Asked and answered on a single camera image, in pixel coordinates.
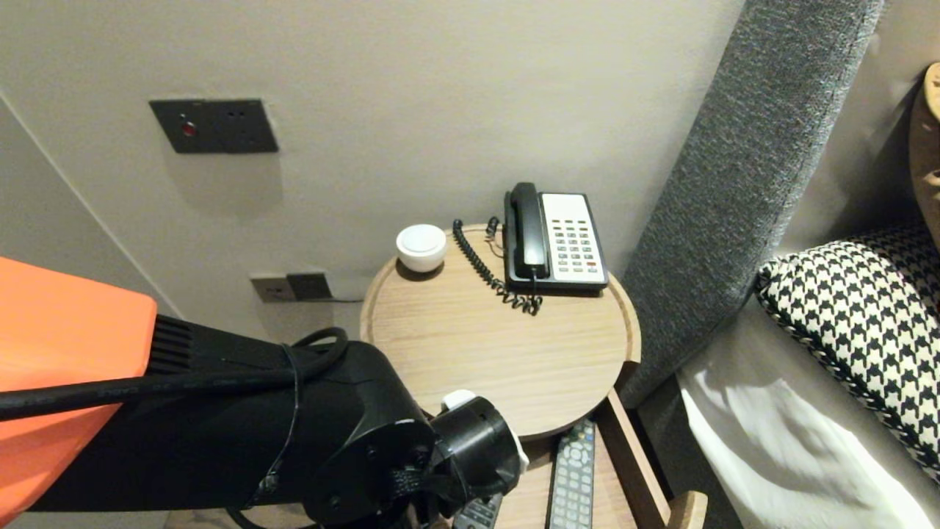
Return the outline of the wooden curved-front drawer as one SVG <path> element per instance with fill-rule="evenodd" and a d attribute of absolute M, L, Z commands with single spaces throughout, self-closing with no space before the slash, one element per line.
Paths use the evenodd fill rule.
<path fill-rule="evenodd" d="M 704 529 L 708 496 L 696 490 L 678 496 L 665 492 L 614 389 L 592 418 L 599 428 L 592 529 Z M 558 439 L 523 444 L 531 463 L 502 502 L 496 529 L 546 529 Z"/>

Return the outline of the beige upholstered headboard panel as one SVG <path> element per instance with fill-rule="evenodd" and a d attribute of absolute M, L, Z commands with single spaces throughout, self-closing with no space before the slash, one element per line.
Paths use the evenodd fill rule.
<path fill-rule="evenodd" d="M 940 0 L 886 0 L 853 86 L 775 249 L 784 255 L 917 215 L 908 121 L 940 61 Z"/>

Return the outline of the black remote with diamond pad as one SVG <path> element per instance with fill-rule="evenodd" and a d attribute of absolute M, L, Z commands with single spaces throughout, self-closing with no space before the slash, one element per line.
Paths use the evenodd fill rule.
<path fill-rule="evenodd" d="M 451 529 L 496 529 L 496 520 L 505 497 L 503 494 L 495 494 L 467 503 L 451 519 Z"/>

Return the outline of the grey wall socket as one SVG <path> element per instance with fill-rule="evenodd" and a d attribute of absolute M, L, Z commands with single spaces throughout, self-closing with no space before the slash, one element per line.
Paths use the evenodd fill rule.
<path fill-rule="evenodd" d="M 292 303 L 297 301 L 291 282 L 286 276 L 255 274 L 251 275 L 249 280 L 263 303 Z"/>

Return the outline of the grey fabric headboard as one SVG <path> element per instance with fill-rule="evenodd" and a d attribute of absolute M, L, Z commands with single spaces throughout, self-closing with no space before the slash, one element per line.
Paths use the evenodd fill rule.
<path fill-rule="evenodd" d="M 623 275 L 640 406 L 748 299 L 835 127 L 887 0 L 745 0 Z"/>

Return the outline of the black and white desk telephone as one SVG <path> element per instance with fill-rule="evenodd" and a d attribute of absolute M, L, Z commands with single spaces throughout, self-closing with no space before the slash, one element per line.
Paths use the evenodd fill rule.
<path fill-rule="evenodd" d="M 590 202 L 581 193 L 546 193 L 537 190 L 543 209 L 549 276 L 543 280 L 532 280 L 516 275 L 513 261 L 514 216 L 508 204 L 511 191 L 506 193 L 504 199 L 505 223 L 502 229 L 507 287 L 524 294 L 577 297 L 594 297 L 607 288 L 609 278 L 600 238 L 594 225 Z"/>

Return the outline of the dark grey bed base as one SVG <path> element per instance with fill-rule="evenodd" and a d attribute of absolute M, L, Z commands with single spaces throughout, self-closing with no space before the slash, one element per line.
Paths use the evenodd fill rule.
<path fill-rule="evenodd" d="M 708 459 L 692 432 L 677 378 L 665 379 L 634 410 L 639 439 L 669 499 L 701 492 L 708 497 L 704 529 L 743 529 Z"/>

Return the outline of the white round bowl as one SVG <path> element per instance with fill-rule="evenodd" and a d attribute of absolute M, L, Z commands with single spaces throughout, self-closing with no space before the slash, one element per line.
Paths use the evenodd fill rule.
<path fill-rule="evenodd" d="M 430 224 L 408 226 L 396 238 L 397 258 L 413 273 L 430 273 L 440 267 L 447 254 L 447 236 Z"/>

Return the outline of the round wooden side table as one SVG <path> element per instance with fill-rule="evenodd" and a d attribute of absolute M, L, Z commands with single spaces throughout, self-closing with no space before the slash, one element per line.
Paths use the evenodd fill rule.
<path fill-rule="evenodd" d="M 361 338 L 389 359 L 423 411 L 467 389 L 524 441 L 561 432 L 641 360 L 637 312 L 617 280 L 598 297 L 547 295 L 538 315 L 502 302 L 451 235 L 442 267 L 416 275 L 393 259 L 366 294 Z"/>

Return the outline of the white bedding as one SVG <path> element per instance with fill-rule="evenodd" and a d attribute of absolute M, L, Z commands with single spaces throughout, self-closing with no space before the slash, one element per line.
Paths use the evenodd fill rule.
<path fill-rule="evenodd" d="M 755 299 L 678 382 L 745 529 L 940 529 L 940 486 Z"/>

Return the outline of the tan brown cushion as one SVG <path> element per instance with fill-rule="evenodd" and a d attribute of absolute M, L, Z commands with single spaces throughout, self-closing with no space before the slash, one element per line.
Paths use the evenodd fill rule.
<path fill-rule="evenodd" d="M 927 67 L 914 97 L 908 165 L 921 217 L 940 253 L 940 62 Z"/>

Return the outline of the black telephone handset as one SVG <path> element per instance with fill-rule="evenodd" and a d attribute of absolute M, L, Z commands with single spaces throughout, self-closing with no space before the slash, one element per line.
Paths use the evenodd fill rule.
<path fill-rule="evenodd" d="M 515 273 L 519 277 L 543 280 L 549 276 L 549 259 L 543 209 L 535 185 L 517 183 L 510 192 L 508 204 L 514 216 Z"/>

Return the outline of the dark wall switch panel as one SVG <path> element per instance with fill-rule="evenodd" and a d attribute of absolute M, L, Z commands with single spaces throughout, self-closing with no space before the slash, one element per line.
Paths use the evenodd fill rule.
<path fill-rule="evenodd" d="M 162 99 L 148 104 L 175 153 L 279 152 L 261 99 Z"/>

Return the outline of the black white houndstooth pillow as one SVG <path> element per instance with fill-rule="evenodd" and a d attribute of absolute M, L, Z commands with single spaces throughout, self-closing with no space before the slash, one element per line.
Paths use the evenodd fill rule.
<path fill-rule="evenodd" d="M 940 488 L 940 252 L 904 223 L 773 258 L 756 301 Z"/>

